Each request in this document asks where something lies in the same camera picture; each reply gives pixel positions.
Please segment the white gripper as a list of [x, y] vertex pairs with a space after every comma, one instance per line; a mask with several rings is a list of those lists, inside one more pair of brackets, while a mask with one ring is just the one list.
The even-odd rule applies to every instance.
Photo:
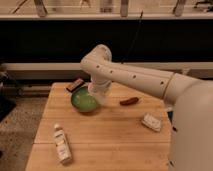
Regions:
[[95, 97], [95, 96], [105, 96], [106, 93], [109, 90], [109, 87], [110, 87], [109, 83], [106, 83], [106, 84], [90, 83], [88, 85], [88, 92], [93, 97]]

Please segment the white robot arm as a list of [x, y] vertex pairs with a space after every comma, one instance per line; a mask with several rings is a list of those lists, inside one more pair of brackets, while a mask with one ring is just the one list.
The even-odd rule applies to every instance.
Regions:
[[80, 62], [91, 75], [89, 92], [103, 101], [117, 82], [170, 104], [173, 109], [168, 171], [213, 171], [213, 81], [118, 64], [99, 44]]

